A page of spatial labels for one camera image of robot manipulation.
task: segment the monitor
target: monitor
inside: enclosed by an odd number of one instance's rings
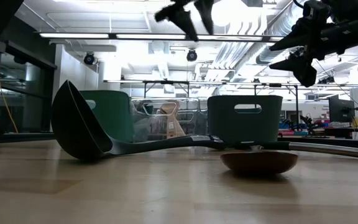
[[[331,122],[350,123],[355,116],[354,102],[350,100],[340,100],[338,97],[328,98],[329,119]]]

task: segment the clear plastic bin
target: clear plastic bin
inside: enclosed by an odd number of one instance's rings
[[[207,113],[197,98],[132,100],[135,142],[207,134]]]

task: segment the table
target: table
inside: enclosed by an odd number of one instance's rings
[[[352,139],[352,133],[358,133],[358,128],[325,128],[325,135],[332,135],[337,138]]]
[[[358,159],[299,153],[244,179],[188,147],[78,162],[55,141],[0,144],[0,223],[358,223]]]

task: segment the fluorescent light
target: fluorescent light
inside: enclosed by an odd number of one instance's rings
[[[194,84],[194,85],[222,85],[223,82],[189,82],[189,84]]]
[[[270,38],[270,41],[272,41],[272,42],[278,42],[278,41],[280,41],[280,40],[282,40],[284,37],[271,37]]]
[[[199,35],[199,40],[230,40],[230,41],[261,41],[262,37],[240,36],[240,35]]]
[[[105,80],[108,83],[143,83],[141,80]]]
[[[184,34],[117,34],[117,39],[184,40]]]
[[[188,49],[189,48],[185,47],[185,46],[169,46],[169,50],[183,50],[183,51],[186,51]]]
[[[104,34],[104,33],[74,33],[55,32],[40,33],[41,37],[49,39],[107,39],[107,40],[184,40],[189,41],[185,34]],[[231,42],[277,42],[283,37],[271,37],[263,35],[199,35],[200,41],[231,41]]]
[[[253,83],[226,83],[228,85],[255,85]]]
[[[212,70],[212,71],[227,71],[227,72],[235,72],[235,69],[225,69],[225,68],[210,68],[208,70]]]
[[[73,33],[41,33],[44,38],[61,38],[61,39],[109,39],[109,34],[73,34]]]
[[[54,0],[55,2],[114,3],[116,0]]]

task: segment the metal frame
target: metal frame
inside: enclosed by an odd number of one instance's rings
[[[188,81],[168,81],[168,80],[161,80],[161,81],[142,81],[144,83],[144,98],[146,99],[147,92],[155,86],[155,84],[161,84],[161,85],[174,85],[179,84],[179,86],[187,93],[187,97],[190,97],[190,83]],[[148,83],[153,83],[150,88],[147,88]],[[187,85],[187,91],[184,89],[182,84]]]

